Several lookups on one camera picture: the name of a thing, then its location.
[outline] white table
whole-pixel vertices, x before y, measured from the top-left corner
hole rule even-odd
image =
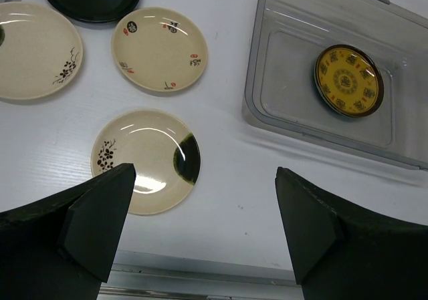
[[[46,0],[34,1],[49,5]],[[428,0],[391,0],[428,17]],[[141,0],[185,14],[208,43],[209,64],[189,91],[144,93],[116,69],[113,25],[78,26],[85,47],[80,76],[50,98],[0,102],[0,212],[91,177],[92,145],[124,112],[157,108],[192,129],[202,167],[191,195],[156,216],[128,215],[119,249],[281,269],[292,266],[276,200],[276,168],[399,219],[428,224],[428,174],[371,162],[255,129],[241,117],[257,0]]]

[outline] yellow plate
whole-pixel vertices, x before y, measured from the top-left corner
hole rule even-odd
[[[382,104],[382,76],[372,59],[349,45],[335,45],[321,53],[315,81],[324,101],[339,114],[359,118]]]
[[[158,92],[195,83],[208,60],[207,43],[198,27],[180,13],[158,7],[124,17],[113,33],[112,51],[129,80]]]

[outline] plum blossom pattern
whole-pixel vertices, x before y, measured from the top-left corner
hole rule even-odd
[[[114,151],[116,150],[116,148],[114,148],[115,143],[116,140],[113,139],[113,141],[104,141],[103,145],[101,145],[97,161],[97,165],[100,167],[101,172],[109,171],[114,168],[113,157]]]
[[[66,80],[68,80],[70,76],[73,75],[74,70],[77,67],[77,60],[80,54],[80,53],[75,54],[74,48],[75,47],[73,47],[72,50],[70,51],[70,60],[66,61],[66,63],[64,64],[64,68],[62,69],[62,72],[59,75],[55,76],[57,79],[53,81],[52,84],[62,84]]]

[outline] dark green glaze splash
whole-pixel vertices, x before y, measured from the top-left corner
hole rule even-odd
[[[179,148],[174,152],[175,172],[186,182],[195,185],[198,179],[199,169],[201,167],[201,156],[199,155],[198,143],[193,134],[189,134],[181,143]]]
[[[4,41],[5,41],[5,30],[0,25],[0,46],[1,44],[3,44]]]

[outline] plastic tray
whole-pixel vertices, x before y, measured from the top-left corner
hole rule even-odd
[[[244,116],[323,146],[428,168],[427,28],[389,0],[259,0]],[[347,118],[320,98],[314,64],[335,44],[363,50],[379,68],[385,96],[373,115]]]

